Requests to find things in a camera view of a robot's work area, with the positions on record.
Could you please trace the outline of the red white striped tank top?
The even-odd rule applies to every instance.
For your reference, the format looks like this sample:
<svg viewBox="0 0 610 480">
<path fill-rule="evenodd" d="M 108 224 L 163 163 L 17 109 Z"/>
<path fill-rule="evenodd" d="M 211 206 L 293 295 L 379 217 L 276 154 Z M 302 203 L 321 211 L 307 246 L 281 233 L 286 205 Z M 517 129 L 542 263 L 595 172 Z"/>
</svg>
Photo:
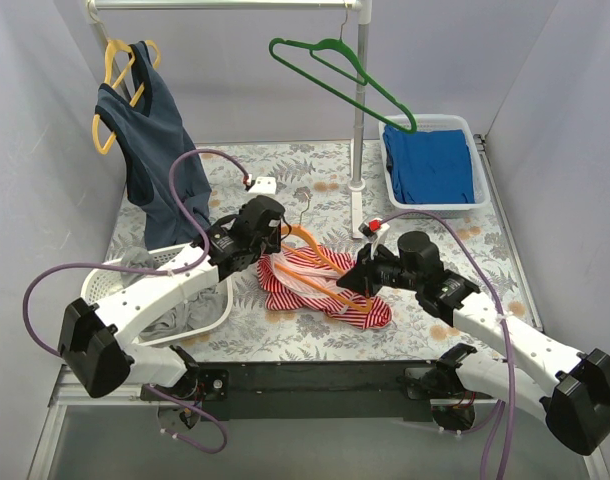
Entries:
<svg viewBox="0 0 610 480">
<path fill-rule="evenodd" d="M 386 302 L 336 285 L 336 280 L 355 265 L 351 255 L 325 247 L 321 251 L 332 265 L 308 246 L 262 256 L 256 267 L 259 285 L 267 293 L 265 307 L 273 311 L 308 308 L 361 330 L 388 326 L 393 314 Z"/>
</svg>

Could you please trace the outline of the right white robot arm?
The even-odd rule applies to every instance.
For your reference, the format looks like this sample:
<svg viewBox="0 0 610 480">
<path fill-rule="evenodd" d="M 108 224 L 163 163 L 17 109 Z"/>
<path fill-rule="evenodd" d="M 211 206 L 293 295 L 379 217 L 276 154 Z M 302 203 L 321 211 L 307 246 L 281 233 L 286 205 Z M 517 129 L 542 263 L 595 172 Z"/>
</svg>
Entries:
<svg viewBox="0 0 610 480">
<path fill-rule="evenodd" d="M 430 316 L 505 355 L 505 365 L 473 351 L 456 357 L 437 373 L 445 395 L 456 398 L 471 390 L 513 403 L 583 456 L 610 434 L 610 355 L 561 344 L 514 316 L 499 319 L 488 295 L 444 267 L 426 233 L 403 234 L 396 253 L 364 246 L 336 283 L 365 297 L 383 287 L 410 290 Z"/>
</svg>

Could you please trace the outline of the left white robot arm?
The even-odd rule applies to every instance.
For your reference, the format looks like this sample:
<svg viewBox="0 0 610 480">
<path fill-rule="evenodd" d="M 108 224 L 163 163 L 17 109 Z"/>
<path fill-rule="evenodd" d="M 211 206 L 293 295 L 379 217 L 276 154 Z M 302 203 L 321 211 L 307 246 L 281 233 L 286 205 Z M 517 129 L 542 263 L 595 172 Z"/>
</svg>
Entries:
<svg viewBox="0 0 610 480">
<path fill-rule="evenodd" d="M 125 383 L 153 384 L 178 400 L 198 386 L 198 365 L 176 346 L 137 342 L 141 332 L 191 295 L 245 270 L 281 243 L 285 208 L 258 195 L 237 214 L 181 246 L 170 261 L 95 303 L 79 298 L 64 313 L 58 353 L 92 398 Z"/>
</svg>

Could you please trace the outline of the navy blue tank top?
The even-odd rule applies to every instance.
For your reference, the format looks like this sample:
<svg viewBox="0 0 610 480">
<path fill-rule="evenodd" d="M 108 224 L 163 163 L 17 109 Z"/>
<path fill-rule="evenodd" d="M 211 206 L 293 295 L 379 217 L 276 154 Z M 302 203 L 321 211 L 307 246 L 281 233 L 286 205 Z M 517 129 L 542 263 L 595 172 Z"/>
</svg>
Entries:
<svg viewBox="0 0 610 480">
<path fill-rule="evenodd" d="M 144 92 L 135 106 L 109 85 L 99 87 L 95 113 L 113 133 L 126 165 L 130 203 L 146 215 L 144 244 L 149 250 L 186 243 L 197 231 L 181 213 L 169 188 L 169 170 L 183 153 L 194 148 L 182 117 L 161 75 L 155 70 L 146 43 L 131 46 L 135 88 Z"/>
</svg>

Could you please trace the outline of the green hanger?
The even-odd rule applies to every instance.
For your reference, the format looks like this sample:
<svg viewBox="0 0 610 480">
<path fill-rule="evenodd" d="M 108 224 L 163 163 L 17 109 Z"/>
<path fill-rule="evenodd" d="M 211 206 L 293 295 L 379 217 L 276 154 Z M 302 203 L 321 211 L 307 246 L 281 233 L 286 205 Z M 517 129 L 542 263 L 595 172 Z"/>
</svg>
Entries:
<svg viewBox="0 0 610 480">
<path fill-rule="evenodd" d="M 268 45 L 270 56 L 287 67 L 296 74 L 302 76 L 308 81 L 316 84 L 323 88 L 327 92 L 343 100 L 344 102 L 355 107 L 359 112 L 372 117 L 373 119 L 382 122 L 385 125 L 389 125 L 399 131 L 407 134 L 414 134 L 417 132 L 417 122 L 414 114 L 411 110 L 403 103 L 399 102 L 389 91 L 387 91 L 382 85 L 380 85 L 365 69 L 366 58 L 367 58 L 367 44 L 369 25 L 371 23 L 371 6 L 368 5 L 367 1 L 364 1 L 364 6 L 367 8 L 365 12 L 359 14 L 358 22 L 358 39 L 357 39 L 357 51 L 354 51 L 348 44 L 343 40 L 344 24 L 341 25 L 339 35 L 337 38 L 324 38 L 317 43 L 307 43 L 297 40 L 283 39 L 280 37 L 273 38 Z M 276 53 L 277 47 L 289 47 L 297 50 L 306 51 L 309 56 L 325 66 L 326 68 L 334 71 L 335 73 L 345 77 L 357 87 L 355 97 L 352 98 L 341 91 L 335 89 L 331 85 L 325 83 L 319 78 L 316 78 L 311 73 L 299 68 L 297 65 L 289 62 L 285 58 L 279 56 Z M 337 65 L 330 63 L 325 58 L 320 56 L 321 52 L 334 52 L 343 57 L 351 66 L 349 72 L 342 70 Z M 389 120 L 386 116 L 368 108 L 365 105 L 365 100 L 360 99 L 360 96 L 365 93 L 365 88 L 371 87 L 377 93 L 379 93 L 384 99 L 386 99 L 391 105 L 396 107 L 406 119 L 406 123 L 398 124 L 393 120 Z"/>
</svg>

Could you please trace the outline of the floral table mat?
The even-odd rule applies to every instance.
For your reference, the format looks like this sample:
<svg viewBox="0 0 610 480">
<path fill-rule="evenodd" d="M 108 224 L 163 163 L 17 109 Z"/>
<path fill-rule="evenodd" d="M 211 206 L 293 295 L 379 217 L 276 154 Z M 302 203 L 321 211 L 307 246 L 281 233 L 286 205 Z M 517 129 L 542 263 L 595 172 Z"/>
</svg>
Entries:
<svg viewBox="0 0 610 480">
<path fill-rule="evenodd" d="M 202 162 L 212 186 L 213 218 L 234 212 L 244 201 L 240 173 L 271 176 L 287 219 L 337 252 L 355 253 L 350 234 L 350 148 L 347 143 L 220 146 Z M 400 218 L 387 238 L 394 248 L 404 232 L 423 230 L 440 249 L 445 266 L 499 294 L 504 310 L 532 327 L 533 313 L 516 267 L 504 224 L 494 205 L 451 219 Z M 310 309 L 270 311 L 254 269 L 233 279 L 233 307 L 217 329 L 184 340 L 182 347 L 202 361 L 360 361 L 434 359 L 472 337 L 427 315 L 409 291 L 384 289 L 391 323 L 360 330 Z"/>
</svg>

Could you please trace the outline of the blue folded cloth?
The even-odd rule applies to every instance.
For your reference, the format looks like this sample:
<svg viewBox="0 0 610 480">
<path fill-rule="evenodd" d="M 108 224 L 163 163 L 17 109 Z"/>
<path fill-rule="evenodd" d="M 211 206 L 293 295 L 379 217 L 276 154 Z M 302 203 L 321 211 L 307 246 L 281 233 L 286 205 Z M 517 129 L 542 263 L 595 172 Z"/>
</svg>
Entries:
<svg viewBox="0 0 610 480">
<path fill-rule="evenodd" d="M 386 169 L 401 204 L 473 204 L 471 154 L 460 129 L 404 133 L 386 126 Z"/>
</svg>

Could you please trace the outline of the grey garment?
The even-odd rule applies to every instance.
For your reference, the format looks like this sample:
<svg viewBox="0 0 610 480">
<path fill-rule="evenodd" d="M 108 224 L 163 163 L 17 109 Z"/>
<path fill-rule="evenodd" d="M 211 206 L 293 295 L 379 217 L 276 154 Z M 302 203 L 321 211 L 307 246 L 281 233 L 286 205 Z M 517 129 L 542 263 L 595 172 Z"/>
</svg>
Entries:
<svg viewBox="0 0 610 480">
<path fill-rule="evenodd" d="M 158 269 L 164 264 L 145 248 L 133 246 L 128 248 L 120 265 L 136 269 Z M 218 287 L 213 286 L 188 295 L 181 302 L 156 319 L 140 334 L 144 342 L 160 340 L 209 327 L 225 313 L 228 295 Z"/>
</svg>

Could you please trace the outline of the white basket right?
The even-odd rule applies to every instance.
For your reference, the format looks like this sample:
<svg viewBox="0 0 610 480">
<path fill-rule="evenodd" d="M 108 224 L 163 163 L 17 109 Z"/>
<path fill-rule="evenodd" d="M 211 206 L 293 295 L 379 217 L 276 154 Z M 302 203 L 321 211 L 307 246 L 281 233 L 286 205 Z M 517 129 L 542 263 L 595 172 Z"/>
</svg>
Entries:
<svg viewBox="0 0 610 480">
<path fill-rule="evenodd" d="M 404 124 L 406 119 L 403 115 L 393 115 L 387 117 L 389 120 L 393 120 L 395 123 Z M 402 210 L 406 213 L 412 214 L 422 210 L 431 211 L 442 217 L 458 217 L 461 215 L 469 214 L 476 210 L 481 210 L 487 207 L 491 202 L 491 194 L 489 191 L 488 183 L 485 177 L 485 171 L 483 168 L 482 160 L 478 154 L 478 149 L 474 136 L 469 128 L 467 121 L 457 115 L 445 115 L 445 114 L 420 114 L 415 117 L 417 122 L 417 131 L 429 132 L 433 130 L 456 130 L 460 129 L 464 132 L 466 141 L 471 154 L 471 164 L 473 172 L 473 184 L 475 193 L 475 202 L 473 204 L 401 204 L 394 198 L 390 173 L 386 169 L 386 148 L 382 135 L 384 128 L 389 125 L 385 125 L 382 122 L 379 123 L 379 141 L 381 150 L 381 159 L 384 168 L 385 183 L 387 195 L 390 203 L 398 210 Z"/>
</svg>

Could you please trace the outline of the white laundry basket left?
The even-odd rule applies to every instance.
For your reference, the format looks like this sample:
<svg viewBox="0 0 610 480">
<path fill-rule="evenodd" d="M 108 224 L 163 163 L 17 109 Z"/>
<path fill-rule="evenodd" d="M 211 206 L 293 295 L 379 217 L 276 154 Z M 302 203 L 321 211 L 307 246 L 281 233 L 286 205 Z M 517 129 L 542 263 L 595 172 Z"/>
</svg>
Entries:
<svg viewBox="0 0 610 480">
<path fill-rule="evenodd" d="M 178 253 L 182 250 L 184 244 L 164 247 L 161 249 L 156 249 L 153 251 L 149 251 L 156 260 L 163 261 L 166 264 L 169 261 L 172 261 Z M 120 265 L 120 259 L 112 260 L 107 262 L 107 265 Z M 127 272 L 115 272 L 115 271 L 107 271 L 107 270 L 98 270 L 94 269 L 86 278 L 82 287 L 82 297 L 88 302 L 92 303 L 93 301 L 100 300 L 106 296 L 114 294 L 124 287 L 129 287 L 132 284 L 136 283 L 138 280 L 142 278 L 141 274 L 133 274 Z M 224 291 L 228 295 L 228 302 L 226 306 L 226 310 L 224 315 L 217 320 L 214 324 L 209 327 L 203 327 L 198 330 L 190 331 L 187 333 L 181 333 L 178 335 L 173 335 L 168 338 L 153 340 L 144 342 L 140 339 L 139 336 L 135 339 L 137 343 L 146 345 L 146 346 L 154 346 L 154 345 L 162 345 L 165 343 L 175 343 L 187 338 L 190 338 L 195 335 L 204 334 L 210 332 L 211 330 L 216 329 L 225 320 L 228 318 L 232 305 L 233 305 L 233 288 L 231 284 L 231 280 L 225 280 L 224 282 L 216 285 L 221 291 Z"/>
</svg>

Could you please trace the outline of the white clothes rack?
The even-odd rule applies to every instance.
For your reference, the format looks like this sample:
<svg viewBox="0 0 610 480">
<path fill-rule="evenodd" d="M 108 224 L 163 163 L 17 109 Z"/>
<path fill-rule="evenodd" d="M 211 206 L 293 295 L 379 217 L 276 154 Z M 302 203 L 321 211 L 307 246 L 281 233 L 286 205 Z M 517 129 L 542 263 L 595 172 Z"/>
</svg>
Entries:
<svg viewBox="0 0 610 480">
<path fill-rule="evenodd" d="M 97 28 L 101 43 L 109 41 L 100 18 L 103 10 L 305 10 L 342 9 L 349 19 L 351 12 L 357 14 L 357 58 L 366 66 L 369 25 L 372 18 L 371 1 L 86 1 L 85 12 Z M 362 193 L 365 182 L 362 177 L 362 155 L 365 130 L 365 87 L 356 86 L 353 138 L 350 142 L 350 233 L 359 239 L 359 225 L 363 220 Z"/>
</svg>

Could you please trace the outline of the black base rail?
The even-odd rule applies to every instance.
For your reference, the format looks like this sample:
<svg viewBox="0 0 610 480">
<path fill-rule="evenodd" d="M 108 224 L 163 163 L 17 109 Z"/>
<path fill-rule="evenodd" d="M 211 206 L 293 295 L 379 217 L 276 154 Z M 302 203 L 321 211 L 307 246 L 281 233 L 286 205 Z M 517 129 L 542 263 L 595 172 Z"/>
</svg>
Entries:
<svg viewBox="0 0 610 480">
<path fill-rule="evenodd" d="M 434 407 L 473 417 L 483 394 L 436 374 L 432 360 L 202 363 L 183 387 L 221 421 L 234 419 L 400 418 L 429 422 Z"/>
</svg>

